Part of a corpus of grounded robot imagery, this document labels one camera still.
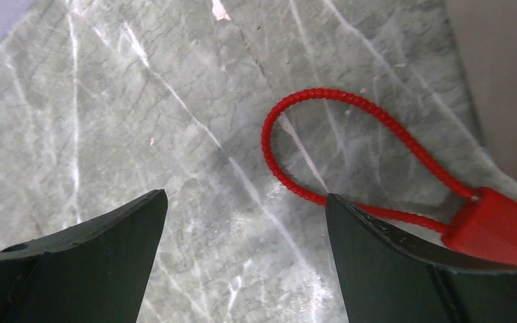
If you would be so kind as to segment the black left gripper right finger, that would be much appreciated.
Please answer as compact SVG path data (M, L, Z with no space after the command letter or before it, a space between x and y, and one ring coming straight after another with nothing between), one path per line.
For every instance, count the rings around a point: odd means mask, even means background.
M517 266L453 252L327 198L350 322L517 322Z

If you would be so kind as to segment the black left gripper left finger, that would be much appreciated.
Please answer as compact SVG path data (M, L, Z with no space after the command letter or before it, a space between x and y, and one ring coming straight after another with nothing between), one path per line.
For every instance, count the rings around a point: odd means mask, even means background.
M0 322L135 322L167 209L153 190L0 251Z

